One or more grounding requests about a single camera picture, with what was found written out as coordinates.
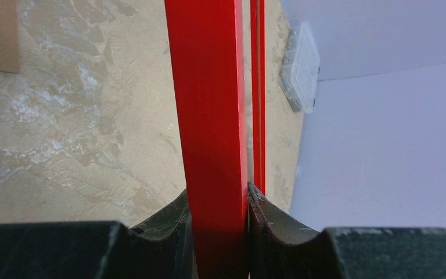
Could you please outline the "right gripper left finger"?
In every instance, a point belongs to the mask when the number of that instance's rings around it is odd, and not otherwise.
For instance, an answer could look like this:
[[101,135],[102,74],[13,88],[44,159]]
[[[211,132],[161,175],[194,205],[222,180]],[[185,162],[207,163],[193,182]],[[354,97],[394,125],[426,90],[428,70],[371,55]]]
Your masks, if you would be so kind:
[[0,278],[196,278],[188,196],[118,221],[0,224]]

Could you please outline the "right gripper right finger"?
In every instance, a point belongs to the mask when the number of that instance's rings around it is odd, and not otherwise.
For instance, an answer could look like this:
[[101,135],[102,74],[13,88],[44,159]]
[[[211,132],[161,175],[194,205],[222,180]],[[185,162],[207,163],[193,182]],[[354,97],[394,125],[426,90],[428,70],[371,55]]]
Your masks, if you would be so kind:
[[251,278],[446,278],[446,228],[315,231],[248,184]]

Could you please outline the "red picture frame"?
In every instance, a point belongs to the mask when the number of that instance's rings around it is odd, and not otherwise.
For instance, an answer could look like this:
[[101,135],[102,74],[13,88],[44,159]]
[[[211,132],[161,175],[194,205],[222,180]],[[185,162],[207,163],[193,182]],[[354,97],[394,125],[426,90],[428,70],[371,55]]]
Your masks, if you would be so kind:
[[165,1],[199,278],[247,278],[241,1]]

